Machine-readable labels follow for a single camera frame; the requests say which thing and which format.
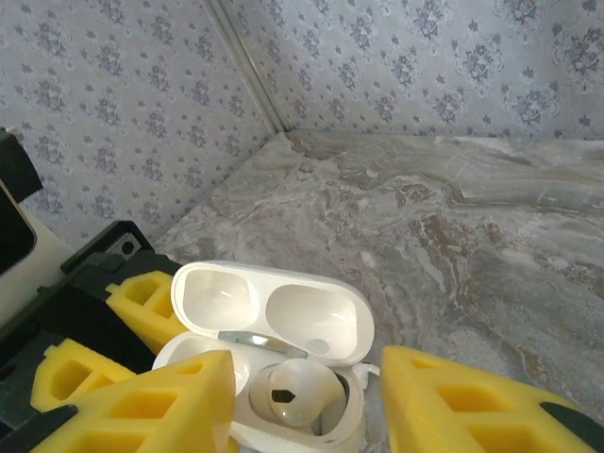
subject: marble countertop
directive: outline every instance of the marble countertop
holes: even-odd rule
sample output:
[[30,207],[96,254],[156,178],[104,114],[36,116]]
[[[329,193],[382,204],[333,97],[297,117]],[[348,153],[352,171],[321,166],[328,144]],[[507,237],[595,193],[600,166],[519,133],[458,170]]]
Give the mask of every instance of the marble countertop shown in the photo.
[[[344,280],[376,338],[544,387],[604,422],[604,143],[295,131],[157,244]],[[378,383],[365,451],[389,451]]]

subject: earbud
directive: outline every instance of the earbud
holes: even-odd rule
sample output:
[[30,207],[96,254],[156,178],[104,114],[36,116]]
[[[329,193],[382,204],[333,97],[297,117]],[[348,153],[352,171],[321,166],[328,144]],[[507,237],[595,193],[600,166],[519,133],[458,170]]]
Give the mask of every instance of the earbud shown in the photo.
[[306,359],[264,368],[251,382],[249,397],[256,414],[293,428],[312,426],[323,415],[328,418],[321,423],[323,432],[333,429],[346,409],[344,386],[336,374]]

